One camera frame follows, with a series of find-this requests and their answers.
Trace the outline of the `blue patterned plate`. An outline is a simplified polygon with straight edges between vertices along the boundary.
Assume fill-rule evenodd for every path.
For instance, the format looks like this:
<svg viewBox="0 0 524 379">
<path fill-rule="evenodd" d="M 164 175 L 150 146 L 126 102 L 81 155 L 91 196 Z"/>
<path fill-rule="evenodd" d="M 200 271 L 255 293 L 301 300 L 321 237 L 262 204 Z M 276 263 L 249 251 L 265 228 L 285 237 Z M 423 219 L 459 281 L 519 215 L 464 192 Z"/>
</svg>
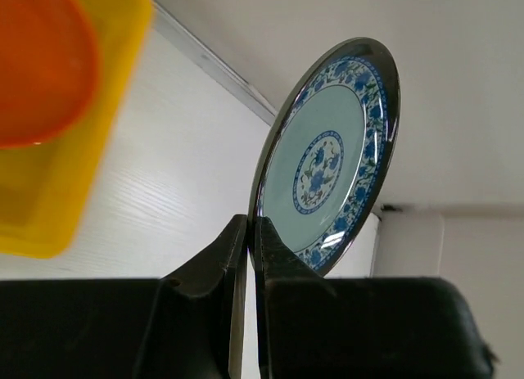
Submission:
<svg viewBox="0 0 524 379">
<path fill-rule="evenodd" d="M 255 170 L 249 220 L 270 220 L 292 254 L 328 273 L 373 210 L 399 124 L 400 78 L 387 47 L 365 37 L 338 43 L 278 112 Z"/>
</svg>

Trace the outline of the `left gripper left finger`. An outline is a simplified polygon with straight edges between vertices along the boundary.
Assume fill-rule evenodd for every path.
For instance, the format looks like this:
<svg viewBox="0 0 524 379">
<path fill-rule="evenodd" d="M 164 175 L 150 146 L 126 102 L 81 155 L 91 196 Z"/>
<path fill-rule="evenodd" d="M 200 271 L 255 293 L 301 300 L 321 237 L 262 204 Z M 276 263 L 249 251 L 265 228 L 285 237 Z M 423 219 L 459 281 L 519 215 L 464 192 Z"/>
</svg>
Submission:
<svg viewBox="0 0 524 379">
<path fill-rule="evenodd" d="M 246 229 L 161 278 L 2 282 L 2 377 L 240 377 Z"/>
</svg>

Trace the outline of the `orange plate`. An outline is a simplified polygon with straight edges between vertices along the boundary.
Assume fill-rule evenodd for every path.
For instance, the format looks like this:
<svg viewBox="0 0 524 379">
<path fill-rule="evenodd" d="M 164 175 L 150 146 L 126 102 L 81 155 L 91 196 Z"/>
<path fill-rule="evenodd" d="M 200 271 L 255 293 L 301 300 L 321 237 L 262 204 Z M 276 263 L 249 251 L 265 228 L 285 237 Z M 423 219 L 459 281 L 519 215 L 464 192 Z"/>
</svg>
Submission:
<svg viewBox="0 0 524 379">
<path fill-rule="evenodd" d="M 81 120 L 101 65 L 78 0 L 1 0 L 1 146 L 46 142 Z"/>
</svg>

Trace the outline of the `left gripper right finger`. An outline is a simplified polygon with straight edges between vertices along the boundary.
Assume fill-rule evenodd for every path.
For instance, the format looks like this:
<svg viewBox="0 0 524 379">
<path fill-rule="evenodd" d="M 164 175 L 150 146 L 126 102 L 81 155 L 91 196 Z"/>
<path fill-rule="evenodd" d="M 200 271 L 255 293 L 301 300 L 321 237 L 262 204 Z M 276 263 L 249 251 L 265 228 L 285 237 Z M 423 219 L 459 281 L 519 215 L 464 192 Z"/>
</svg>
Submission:
<svg viewBox="0 0 524 379">
<path fill-rule="evenodd" d="M 438 277 L 325 278 L 255 224 L 263 378 L 492 378 L 467 301 Z"/>
</svg>

